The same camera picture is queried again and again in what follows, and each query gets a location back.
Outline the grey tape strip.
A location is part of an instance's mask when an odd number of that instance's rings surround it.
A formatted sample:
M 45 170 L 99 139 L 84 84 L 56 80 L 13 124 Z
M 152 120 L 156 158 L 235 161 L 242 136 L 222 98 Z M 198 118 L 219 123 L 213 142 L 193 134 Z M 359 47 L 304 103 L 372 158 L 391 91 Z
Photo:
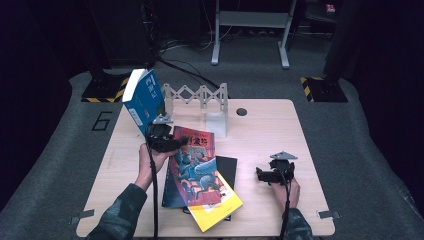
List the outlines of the grey tape strip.
M 69 221 L 69 225 L 77 224 L 81 219 L 94 216 L 94 209 L 85 210 L 78 213 L 76 216 L 72 216 Z
M 339 214 L 338 211 L 331 211 L 331 210 L 317 211 L 317 216 L 320 219 L 327 219 L 327 218 L 339 219 L 339 218 L 341 218 L 341 215 Z

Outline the blue book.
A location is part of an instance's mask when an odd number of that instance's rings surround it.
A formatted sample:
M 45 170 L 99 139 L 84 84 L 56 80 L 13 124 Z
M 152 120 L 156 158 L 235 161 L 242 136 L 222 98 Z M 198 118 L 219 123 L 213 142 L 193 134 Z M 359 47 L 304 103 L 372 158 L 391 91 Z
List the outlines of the blue book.
M 134 69 L 122 102 L 142 134 L 159 114 L 165 113 L 164 97 L 153 69 Z

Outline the white metal desk frame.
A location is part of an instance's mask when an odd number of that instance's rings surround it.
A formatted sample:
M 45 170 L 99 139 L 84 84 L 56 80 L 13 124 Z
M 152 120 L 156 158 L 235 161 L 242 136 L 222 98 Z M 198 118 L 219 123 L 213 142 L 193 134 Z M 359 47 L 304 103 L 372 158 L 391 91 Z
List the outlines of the white metal desk frame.
M 282 39 L 278 42 L 280 61 L 283 69 L 290 67 L 287 55 L 287 40 L 294 17 L 297 0 L 289 0 L 290 8 L 288 12 L 268 13 L 268 12 L 243 12 L 243 11 L 224 11 L 220 9 L 220 0 L 215 0 L 215 42 L 212 52 L 211 64 L 219 64 L 220 54 L 220 27 L 259 27 L 259 28 L 279 28 L 283 29 Z

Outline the person's right hand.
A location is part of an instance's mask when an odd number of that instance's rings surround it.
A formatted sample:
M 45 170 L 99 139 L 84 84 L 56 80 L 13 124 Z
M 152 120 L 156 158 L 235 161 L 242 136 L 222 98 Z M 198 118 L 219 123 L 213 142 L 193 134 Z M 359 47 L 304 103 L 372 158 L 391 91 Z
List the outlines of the person's right hand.
M 300 185 L 295 178 L 291 181 L 290 191 L 286 192 L 286 187 L 278 183 L 272 183 L 276 202 L 282 212 L 286 209 L 286 201 L 289 200 L 289 207 L 296 208 L 300 197 Z

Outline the black stand base striped edge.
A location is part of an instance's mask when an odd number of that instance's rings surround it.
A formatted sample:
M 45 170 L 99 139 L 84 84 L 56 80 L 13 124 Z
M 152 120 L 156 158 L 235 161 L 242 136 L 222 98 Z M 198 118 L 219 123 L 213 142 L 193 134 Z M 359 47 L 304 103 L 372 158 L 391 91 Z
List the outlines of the black stand base striped edge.
M 321 77 L 300 78 L 304 93 L 309 102 L 339 102 L 348 101 L 339 83 L 330 83 Z
M 91 80 L 82 94 L 82 101 L 108 100 L 117 98 L 122 83 L 129 73 L 107 73 L 103 69 L 90 69 Z

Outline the black equipment cabinet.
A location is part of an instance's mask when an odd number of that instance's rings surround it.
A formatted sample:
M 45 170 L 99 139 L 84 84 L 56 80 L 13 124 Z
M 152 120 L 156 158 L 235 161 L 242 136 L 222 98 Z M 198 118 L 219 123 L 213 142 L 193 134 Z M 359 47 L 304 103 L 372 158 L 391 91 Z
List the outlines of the black equipment cabinet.
M 141 15 L 141 0 L 88 0 L 109 64 L 151 68 L 154 57 Z

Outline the yellow book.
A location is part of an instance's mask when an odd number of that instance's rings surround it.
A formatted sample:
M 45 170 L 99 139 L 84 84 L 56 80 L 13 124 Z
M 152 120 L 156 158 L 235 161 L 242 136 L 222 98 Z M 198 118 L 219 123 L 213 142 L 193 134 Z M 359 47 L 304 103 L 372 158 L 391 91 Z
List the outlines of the yellow book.
M 220 173 L 217 173 L 217 177 L 223 184 L 223 190 L 220 192 L 222 197 L 221 202 L 188 207 L 190 214 L 194 218 L 202 233 L 205 233 L 217 223 L 231 216 L 243 205 L 242 200 L 223 176 Z

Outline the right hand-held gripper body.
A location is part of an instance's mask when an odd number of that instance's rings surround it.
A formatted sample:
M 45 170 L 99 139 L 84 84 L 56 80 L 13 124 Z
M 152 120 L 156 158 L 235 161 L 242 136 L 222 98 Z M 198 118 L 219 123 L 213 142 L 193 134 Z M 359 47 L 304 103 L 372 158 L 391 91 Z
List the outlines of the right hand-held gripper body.
M 294 177 L 294 160 L 296 156 L 287 152 L 281 151 L 270 156 L 272 161 L 269 163 L 272 169 L 272 183 L 285 184 L 289 183 Z

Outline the person's left hand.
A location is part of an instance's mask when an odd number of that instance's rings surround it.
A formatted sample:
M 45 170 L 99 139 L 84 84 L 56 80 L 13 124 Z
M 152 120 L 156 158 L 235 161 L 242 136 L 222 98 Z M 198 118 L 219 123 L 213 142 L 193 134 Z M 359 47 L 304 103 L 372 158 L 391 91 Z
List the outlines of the person's left hand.
M 141 144 L 139 148 L 139 173 L 134 184 L 147 191 L 153 181 L 151 162 L 154 162 L 155 172 L 158 173 L 165 161 L 176 153 L 176 150 L 159 153 L 155 150 L 149 150 L 145 143 Z

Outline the white expandable book rack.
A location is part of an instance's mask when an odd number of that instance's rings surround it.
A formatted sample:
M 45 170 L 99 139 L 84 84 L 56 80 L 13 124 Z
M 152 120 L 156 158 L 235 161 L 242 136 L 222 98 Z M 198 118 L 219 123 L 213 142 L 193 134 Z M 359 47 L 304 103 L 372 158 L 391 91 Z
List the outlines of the white expandable book rack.
M 217 90 L 210 90 L 206 85 L 201 85 L 197 90 L 192 90 L 186 85 L 174 89 L 165 83 L 161 91 L 165 110 L 170 117 L 173 116 L 174 104 L 178 101 L 184 104 L 196 101 L 205 122 L 205 130 L 213 132 L 216 137 L 227 136 L 229 96 L 226 83 L 222 83 Z

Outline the red illustrated book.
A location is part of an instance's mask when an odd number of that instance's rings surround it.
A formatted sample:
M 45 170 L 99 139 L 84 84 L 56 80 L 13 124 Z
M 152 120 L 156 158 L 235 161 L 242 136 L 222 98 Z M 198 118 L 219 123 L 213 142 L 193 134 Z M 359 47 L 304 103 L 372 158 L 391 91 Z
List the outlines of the red illustrated book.
M 175 126 L 173 133 L 181 147 L 168 162 L 162 206 L 220 203 L 222 182 L 218 178 L 215 135 L 182 126 Z

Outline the black book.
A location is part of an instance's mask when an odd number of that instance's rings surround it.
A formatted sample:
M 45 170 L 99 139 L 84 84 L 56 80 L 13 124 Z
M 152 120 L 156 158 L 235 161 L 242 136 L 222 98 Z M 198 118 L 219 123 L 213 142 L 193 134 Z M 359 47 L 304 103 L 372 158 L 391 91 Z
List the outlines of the black book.
M 187 207 L 184 208 L 183 212 L 190 214 L 189 206 L 220 203 L 222 200 L 220 192 L 223 190 L 223 184 L 218 179 L 217 173 L 220 173 L 233 189 L 236 168 L 237 160 L 235 158 L 223 156 L 217 156 L 208 162 L 197 162 L 191 166 L 189 178 L 183 179 L 181 182 L 187 201 Z

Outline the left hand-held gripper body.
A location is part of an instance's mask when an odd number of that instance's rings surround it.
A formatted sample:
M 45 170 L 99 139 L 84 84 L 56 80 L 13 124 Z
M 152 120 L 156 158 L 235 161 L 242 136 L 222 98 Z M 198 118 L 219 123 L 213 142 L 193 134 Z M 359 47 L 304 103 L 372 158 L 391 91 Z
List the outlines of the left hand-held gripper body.
M 170 133 L 173 120 L 168 115 L 159 114 L 147 127 L 147 144 L 151 149 L 164 153 L 173 150 L 173 135 Z

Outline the dark curtain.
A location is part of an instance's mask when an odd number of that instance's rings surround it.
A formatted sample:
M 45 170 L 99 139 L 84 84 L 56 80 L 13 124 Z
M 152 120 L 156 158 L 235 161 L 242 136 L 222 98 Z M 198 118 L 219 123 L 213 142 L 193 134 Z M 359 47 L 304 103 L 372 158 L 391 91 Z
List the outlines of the dark curtain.
M 372 140 L 424 216 L 424 0 L 343 0 L 324 73 L 356 88 Z
M 63 0 L 0 0 L 0 210 L 59 124 L 83 71 Z

